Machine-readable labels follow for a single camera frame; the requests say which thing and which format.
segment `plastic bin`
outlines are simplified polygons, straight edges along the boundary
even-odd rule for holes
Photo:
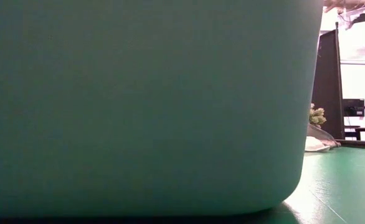
[[[231,215],[301,173],[322,1],[0,1],[0,217]]]

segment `green table surface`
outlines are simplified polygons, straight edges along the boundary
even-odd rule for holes
[[[25,223],[27,220],[14,220]],[[322,223],[365,224],[365,149],[306,153],[300,183],[279,206],[234,217],[35,220],[38,223]]]

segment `computer monitor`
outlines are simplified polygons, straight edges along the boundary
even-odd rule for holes
[[[363,117],[365,116],[364,99],[343,99],[343,116],[345,117]]]

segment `mint green container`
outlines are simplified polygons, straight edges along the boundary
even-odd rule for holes
[[[233,215],[301,173],[322,1],[0,1],[0,217]]]

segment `small succulent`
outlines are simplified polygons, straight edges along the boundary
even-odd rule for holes
[[[324,117],[324,112],[324,108],[314,109],[314,103],[312,103],[310,107],[310,116],[308,118],[310,124],[321,128],[321,124],[325,123],[326,121],[326,118]]]

